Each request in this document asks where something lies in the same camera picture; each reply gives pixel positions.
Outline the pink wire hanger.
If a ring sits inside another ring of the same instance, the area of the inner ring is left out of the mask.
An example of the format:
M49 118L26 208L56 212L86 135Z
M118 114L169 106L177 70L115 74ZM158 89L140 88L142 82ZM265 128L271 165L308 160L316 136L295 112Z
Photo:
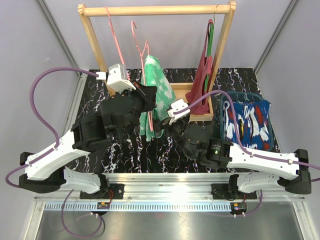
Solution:
M116 32L114 30L114 27L113 27L113 24L112 24L112 20L111 20L111 16L110 16L110 12L109 12L109 9L107 6L104 7L106 12L107 12L107 17L108 17L108 25L110 27L110 30L111 30L111 33L112 33L112 36L113 36L113 40L114 40L114 43L115 43L115 46L116 46L116 49L117 49L117 53L118 53L118 56L119 56L119 59L120 59L120 62L125 65L125 61L124 61L124 58L123 58L123 55L122 55L122 52L121 52L121 48L119 46L119 43L118 43L118 39L117 39L117 36L116 36Z
M139 44L138 44L138 40L137 40L137 36L136 36L136 33L135 33L136 29L137 29L136 23L134 21L132 21L131 22L131 32L132 32L133 39L135 41L136 49L137 49L139 57L140 57L143 84L146 86L145 67L144 67L145 66L144 65L144 54L145 54L145 51L146 51L147 55L150 54L149 43L146 40L145 43L144 43L143 50L140 49ZM148 115L148 120L149 120L149 129L152 132L154 130L152 112L149 111L147 115Z

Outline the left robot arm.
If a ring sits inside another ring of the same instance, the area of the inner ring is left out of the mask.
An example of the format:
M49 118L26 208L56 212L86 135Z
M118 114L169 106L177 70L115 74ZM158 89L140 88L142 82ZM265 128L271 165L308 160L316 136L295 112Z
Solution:
M103 100L97 112L75 122L59 140L39 153L23 152L20 162L26 170L19 177L18 186L34 193L46 194L59 189L72 189L102 199L107 196L110 183L101 172L85 174L66 165L113 144L127 141L140 124L142 113L156 107L156 86L133 82L134 89L126 89Z

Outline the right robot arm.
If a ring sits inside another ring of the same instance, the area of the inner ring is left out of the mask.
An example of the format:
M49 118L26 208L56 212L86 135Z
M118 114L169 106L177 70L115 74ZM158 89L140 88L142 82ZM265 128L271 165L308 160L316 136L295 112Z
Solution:
M156 136L161 132L173 138L187 159L199 162L210 170L247 169L252 173L229 176L228 183L212 185L214 199L233 201L256 191L281 189L291 194L309 195L312 180L308 152L298 149L293 153L263 150L243 150L237 143L212 137L210 125L189 124L188 117L176 121L167 118L154 120Z

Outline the blue patterned trousers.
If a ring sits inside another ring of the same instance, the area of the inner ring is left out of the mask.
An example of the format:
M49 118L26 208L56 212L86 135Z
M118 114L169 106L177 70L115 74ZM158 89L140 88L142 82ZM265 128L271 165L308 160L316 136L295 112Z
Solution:
M230 142L238 143L239 139L244 147L268 151L271 147L269 132L269 109L271 103L260 100L250 103L233 103L235 117L229 101L222 105L222 137Z

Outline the green patterned garment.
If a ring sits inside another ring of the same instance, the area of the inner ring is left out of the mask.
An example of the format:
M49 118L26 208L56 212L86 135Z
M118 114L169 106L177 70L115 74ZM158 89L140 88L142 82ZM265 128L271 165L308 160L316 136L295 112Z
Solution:
M168 118L167 109L175 101L176 95L172 89L168 79L166 78L159 59L152 55L147 55L144 61L144 78L146 86L157 87L156 105L152 110L152 125L155 125L156 120L165 120ZM146 137L149 142L156 138L155 131L150 129L149 115L143 112L139 118L140 127L139 133Z

